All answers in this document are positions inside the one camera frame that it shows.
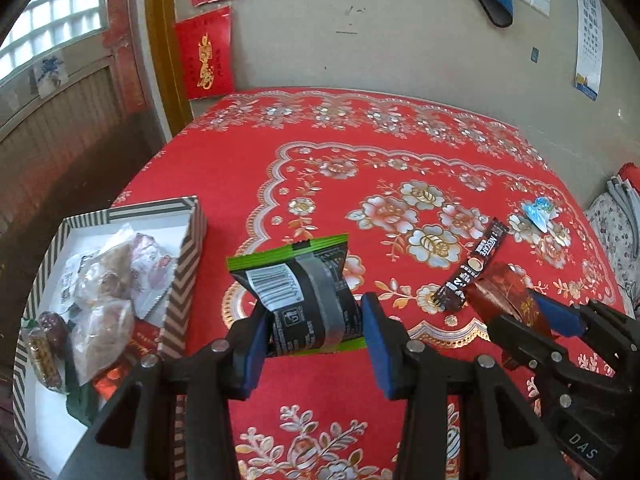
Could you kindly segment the dark green snack packet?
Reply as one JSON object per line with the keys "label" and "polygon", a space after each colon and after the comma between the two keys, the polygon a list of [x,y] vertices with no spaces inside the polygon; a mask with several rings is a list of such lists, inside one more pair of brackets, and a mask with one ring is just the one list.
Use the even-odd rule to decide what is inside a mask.
{"label": "dark green snack packet", "polygon": [[74,327],[74,322],[68,321],[66,323],[67,339],[64,348],[66,411],[70,417],[84,426],[90,427],[98,416],[100,397],[90,382],[83,386],[79,383],[72,345]]}

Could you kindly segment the red gold snack packet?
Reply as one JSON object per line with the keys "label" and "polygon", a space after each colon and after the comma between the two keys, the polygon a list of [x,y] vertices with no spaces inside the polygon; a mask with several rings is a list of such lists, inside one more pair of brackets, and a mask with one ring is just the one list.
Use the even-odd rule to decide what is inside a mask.
{"label": "red gold snack packet", "polygon": [[553,342],[549,322],[534,295],[510,266],[499,262],[464,289],[466,301],[485,323],[490,341],[502,351],[507,370],[526,366],[544,372]]}

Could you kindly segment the dark coffee stick packet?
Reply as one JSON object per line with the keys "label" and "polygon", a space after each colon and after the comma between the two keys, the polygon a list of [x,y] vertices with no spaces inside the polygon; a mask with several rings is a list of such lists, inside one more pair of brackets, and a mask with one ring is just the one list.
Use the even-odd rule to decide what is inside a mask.
{"label": "dark coffee stick packet", "polygon": [[466,289],[488,267],[506,234],[508,228],[503,222],[492,218],[470,254],[462,260],[454,274],[434,292],[433,300],[437,307],[448,312],[457,312],[463,307]]}

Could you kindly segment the clear bag of nuts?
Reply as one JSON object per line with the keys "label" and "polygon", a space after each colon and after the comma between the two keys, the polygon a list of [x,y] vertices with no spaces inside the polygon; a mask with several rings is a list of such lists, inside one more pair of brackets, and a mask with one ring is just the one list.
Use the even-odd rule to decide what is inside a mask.
{"label": "clear bag of nuts", "polygon": [[72,331],[74,364],[82,386],[111,367],[130,341],[134,331],[130,266],[129,242],[100,252],[82,266],[73,294],[80,312]]}

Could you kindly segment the brown nut bar packet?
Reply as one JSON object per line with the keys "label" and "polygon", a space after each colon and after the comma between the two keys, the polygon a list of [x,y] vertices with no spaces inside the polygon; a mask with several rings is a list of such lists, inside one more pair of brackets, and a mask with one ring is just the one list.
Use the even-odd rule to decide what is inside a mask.
{"label": "brown nut bar packet", "polygon": [[37,379],[47,389],[61,391],[63,387],[62,378],[47,336],[40,330],[32,330],[27,335],[26,346]]}

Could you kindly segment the bag of red dates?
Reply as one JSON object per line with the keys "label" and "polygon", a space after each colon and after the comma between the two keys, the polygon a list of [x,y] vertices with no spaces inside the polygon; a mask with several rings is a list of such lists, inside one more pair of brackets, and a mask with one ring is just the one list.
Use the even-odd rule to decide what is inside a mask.
{"label": "bag of red dates", "polygon": [[62,356],[67,342],[67,327],[61,315],[43,311],[38,318],[29,318],[23,323],[21,335],[24,339],[30,336],[45,336],[52,352]]}

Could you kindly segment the blue sachima snack packet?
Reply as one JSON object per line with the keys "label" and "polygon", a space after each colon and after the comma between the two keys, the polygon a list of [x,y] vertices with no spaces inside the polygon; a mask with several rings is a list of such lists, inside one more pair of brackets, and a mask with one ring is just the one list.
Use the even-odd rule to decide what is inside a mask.
{"label": "blue sachima snack packet", "polygon": [[555,204],[546,196],[539,196],[533,202],[522,203],[525,217],[543,233],[549,231],[550,223],[558,216]]}

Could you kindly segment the white barcode snack packet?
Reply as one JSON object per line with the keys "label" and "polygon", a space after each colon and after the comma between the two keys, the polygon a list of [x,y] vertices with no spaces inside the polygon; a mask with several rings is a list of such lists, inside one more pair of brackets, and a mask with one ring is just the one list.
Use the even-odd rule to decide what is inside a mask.
{"label": "white barcode snack packet", "polygon": [[82,266],[94,258],[98,252],[76,254],[66,260],[61,279],[58,282],[58,312],[66,312],[72,307],[73,294]]}

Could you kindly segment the white pink snack packet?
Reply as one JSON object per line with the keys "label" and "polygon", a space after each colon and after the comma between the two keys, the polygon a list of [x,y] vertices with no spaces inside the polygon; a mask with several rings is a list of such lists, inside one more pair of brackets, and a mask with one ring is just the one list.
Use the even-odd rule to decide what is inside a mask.
{"label": "white pink snack packet", "polygon": [[130,296],[136,317],[147,318],[168,291],[177,259],[154,237],[137,233],[131,244]]}

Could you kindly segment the black green snack packet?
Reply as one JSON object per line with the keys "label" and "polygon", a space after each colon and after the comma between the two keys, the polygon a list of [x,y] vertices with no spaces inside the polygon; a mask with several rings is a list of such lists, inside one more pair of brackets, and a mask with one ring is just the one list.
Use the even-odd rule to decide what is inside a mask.
{"label": "black green snack packet", "polygon": [[348,236],[338,234],[227,259],[235,281],[270,313],[275,356],[342,351],[362,338],[347,256]]}

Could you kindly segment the floral cushion chair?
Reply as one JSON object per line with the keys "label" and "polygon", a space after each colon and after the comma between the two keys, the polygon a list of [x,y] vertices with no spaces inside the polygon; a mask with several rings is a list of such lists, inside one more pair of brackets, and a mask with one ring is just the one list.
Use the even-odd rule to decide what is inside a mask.
{"label": "floral cushion chair", "polygon": [[639,166],[626,162],[586,209],[623,297],[625,311],[639,317]]}

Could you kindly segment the striped white gift box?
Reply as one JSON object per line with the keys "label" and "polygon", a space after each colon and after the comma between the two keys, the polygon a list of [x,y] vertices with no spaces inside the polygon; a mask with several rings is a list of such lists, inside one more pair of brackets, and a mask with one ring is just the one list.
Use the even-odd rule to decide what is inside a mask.
{"label": "striped white gift box", "polygon": [[148,353],[179,359],[206,219],[195,196],[65,218],[37,271],[13,367],[18,452],[55,479]]}

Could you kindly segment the blue paper cutout sticker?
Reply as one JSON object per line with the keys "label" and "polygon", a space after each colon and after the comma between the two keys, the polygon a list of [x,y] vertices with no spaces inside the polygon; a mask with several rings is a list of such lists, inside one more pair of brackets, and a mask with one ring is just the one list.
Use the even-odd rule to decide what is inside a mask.
{"label": "blue paper cutout sticker", "polygon": [[40,58],[32,66],[32,73],[40,99],[47,98],[68,83],[65,58],[61,51],[54,51]]}

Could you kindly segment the glass block window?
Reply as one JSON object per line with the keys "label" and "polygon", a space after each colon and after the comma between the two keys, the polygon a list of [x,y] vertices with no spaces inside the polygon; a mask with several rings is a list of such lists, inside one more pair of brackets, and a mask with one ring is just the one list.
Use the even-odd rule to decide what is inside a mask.
{"label": "glass block window", "polygon": [[106,26],[106,0],[30,0],[1,46],[1,78]]}

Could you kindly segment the white wall calendar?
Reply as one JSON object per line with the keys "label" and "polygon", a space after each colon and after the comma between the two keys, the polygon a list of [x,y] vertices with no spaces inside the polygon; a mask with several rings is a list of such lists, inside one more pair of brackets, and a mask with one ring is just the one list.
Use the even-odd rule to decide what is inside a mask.
{"label": "white wall calendar", "polygon": [[598,98],[603,60],[600,0],[577,0],[577,53],[575,87],[591,101]]}

